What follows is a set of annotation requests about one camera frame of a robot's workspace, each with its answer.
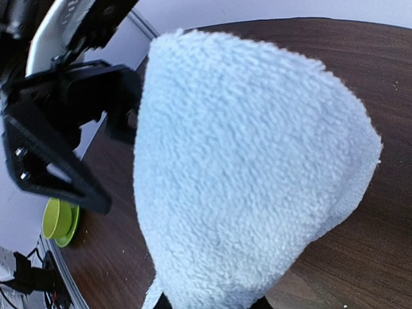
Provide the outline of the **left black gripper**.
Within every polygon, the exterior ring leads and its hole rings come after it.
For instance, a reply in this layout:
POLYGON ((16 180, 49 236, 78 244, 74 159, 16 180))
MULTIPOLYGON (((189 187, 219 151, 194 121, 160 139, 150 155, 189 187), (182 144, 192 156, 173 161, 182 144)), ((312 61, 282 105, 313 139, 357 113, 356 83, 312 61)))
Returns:
POLYGON ((111 198, 91 170, 71 150, 79 146, 81 126, 108 116, 107 135, 132 145, 129 124, 142 98, 142 78, 124 65, 104 61, 72 64, 8 80, 1 88, 3 112, 33 104, 39 121, 3 117, 7 171, 23 191, 59 198, 106 215, 111 198))

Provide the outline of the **light blue towel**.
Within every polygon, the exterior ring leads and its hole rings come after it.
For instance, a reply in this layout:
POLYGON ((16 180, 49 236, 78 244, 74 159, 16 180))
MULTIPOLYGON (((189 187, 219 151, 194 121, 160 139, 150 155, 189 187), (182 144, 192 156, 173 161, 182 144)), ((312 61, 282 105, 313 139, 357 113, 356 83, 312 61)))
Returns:
POLYGON ((133 185, 155 268, 144 308, 250 308, 359 205, 382 142, 325 65, 177 30, 150 46, 133 185))

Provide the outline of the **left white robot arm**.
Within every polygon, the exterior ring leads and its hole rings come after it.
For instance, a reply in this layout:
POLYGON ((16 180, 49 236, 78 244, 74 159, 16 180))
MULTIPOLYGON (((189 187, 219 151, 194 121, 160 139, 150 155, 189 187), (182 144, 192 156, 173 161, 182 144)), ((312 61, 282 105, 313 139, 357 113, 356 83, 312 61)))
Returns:
POLYGON ((137 72, 82 62, 103 48, 134 1, 1 2, 1 138, 8 173, 23 191, 107 214, 111 198, 75 154, 84 124, 133 144, 142 97, 137 72))

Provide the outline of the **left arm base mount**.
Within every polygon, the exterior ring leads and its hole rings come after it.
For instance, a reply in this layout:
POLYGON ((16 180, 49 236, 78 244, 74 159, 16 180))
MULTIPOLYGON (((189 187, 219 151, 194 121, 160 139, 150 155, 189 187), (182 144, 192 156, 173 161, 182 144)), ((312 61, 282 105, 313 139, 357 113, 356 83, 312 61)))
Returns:
POLYGON ((35 248, 27 256, 14 252, 11 274, 2 279, 1 284, 24 295, 43 293, 47 308, 72 308, 73 301, 52 252, 47 250, 45 256, 39 258, 40 267, 32 265, 33 254, 39 256, 39 250, 35 248))

